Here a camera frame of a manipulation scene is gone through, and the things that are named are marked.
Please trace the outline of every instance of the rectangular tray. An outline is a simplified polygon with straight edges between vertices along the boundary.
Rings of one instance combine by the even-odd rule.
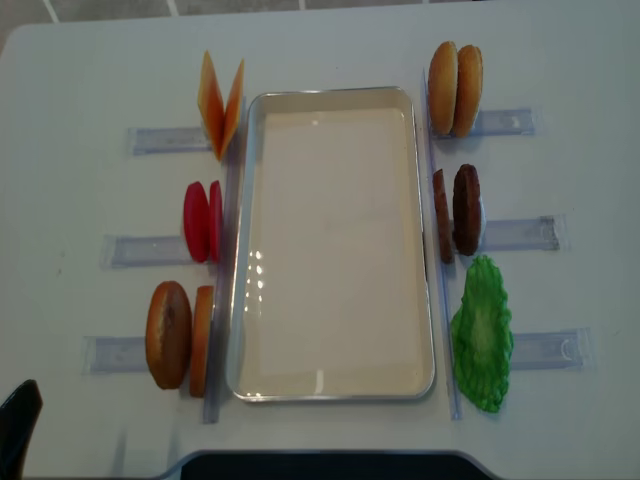
[[[400,89],[251,105],[226,376],[249,402],[409,399],[435,374]]]

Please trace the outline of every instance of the round bun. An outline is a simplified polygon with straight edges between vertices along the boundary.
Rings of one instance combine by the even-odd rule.
[[[447,193],[444,189],[442,169],[433,176],[433,198],[436,204],[436,219],[438,221],[438,239],[440,243],[440,258],[444,263],[453,263],[453,240],[449,223],[449,205]]]
[[[473,255],[482,232],[480,181],[473,165],[462,165],[453,184],[453,240],[458,252]]]
[[[189,381],[189,393],[192,397],[204,397],[212,311],[213,287],[198,288],[198,293],[196,294],[196,309],[193,317],[191,379]]]
[[[429,115],[433,129],[446,135],[453,126],[458,85],[456,44],[444,42],[429,66]]]
[[[478,47],[467,45],[458,52],[458,94],[453,133],[456,137],[469,135],[478,115],[482,96],[482,53]]]
[[[153,292],[145,347],[147,365],[158,386],[179,388],[191,355],[191,307],[178,282],[162,282]]]

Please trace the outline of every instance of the floor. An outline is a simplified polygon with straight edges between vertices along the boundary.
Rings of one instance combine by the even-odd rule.
[[[0,52],[29,23],[80,22],[214,13],[345,8],[464,0],[0,0]]]

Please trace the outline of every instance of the tomato slice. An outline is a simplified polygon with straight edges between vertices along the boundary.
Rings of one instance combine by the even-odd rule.
[[[209,256],[208,211],[209,203],[204,187],[200,182],[192,183],[184,196],[184,235],[191,258],[199,263]]]
[[[220,237],[222,236],[222,192],[217,180],[209,189],[209,246],[211,259],[214,263],[220,261]]]

